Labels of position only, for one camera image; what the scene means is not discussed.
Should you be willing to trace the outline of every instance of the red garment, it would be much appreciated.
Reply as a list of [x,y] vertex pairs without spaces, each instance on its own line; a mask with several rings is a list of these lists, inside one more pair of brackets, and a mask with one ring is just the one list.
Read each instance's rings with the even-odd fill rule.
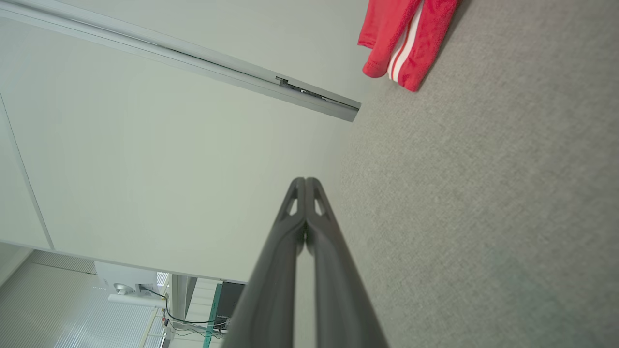
[[363,67],[416,92],[441,48],[458,0],[370,0],[359,35],[372,52]]

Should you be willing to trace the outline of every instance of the white cabinet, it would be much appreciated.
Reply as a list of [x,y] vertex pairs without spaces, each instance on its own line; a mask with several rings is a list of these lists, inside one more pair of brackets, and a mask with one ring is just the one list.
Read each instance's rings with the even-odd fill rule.
[[[9,59],[0,59],[2,66]],[[0,73],[0,81],[9,77]],[[0,98],[0,241],[48,249],[35,198],[29,189],[5,105]]]
[[58,251],[246,281],[294,177],[318,177],[337,206],[349,122],[89,41],[0,26],[0,74],[11,76],[0,90]]

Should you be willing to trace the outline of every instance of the white wall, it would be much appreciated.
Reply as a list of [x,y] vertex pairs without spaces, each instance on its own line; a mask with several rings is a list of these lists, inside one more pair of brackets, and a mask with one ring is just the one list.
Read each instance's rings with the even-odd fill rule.
[[0,29],[0,93],[57,251],[246,281],[294,177],[318,177],[337,208],[350,123],[26,24]]
[[0,287],[28,258],[32,249],[0,243]]
[[362,102],[368,0],[62,0]]

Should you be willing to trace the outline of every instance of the gray carpet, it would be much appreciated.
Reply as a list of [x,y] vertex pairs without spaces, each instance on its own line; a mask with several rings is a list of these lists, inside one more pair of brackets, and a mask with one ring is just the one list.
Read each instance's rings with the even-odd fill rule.
[[338,218],[391,347],[619,347],[619,2],[465,0],[370,95]]

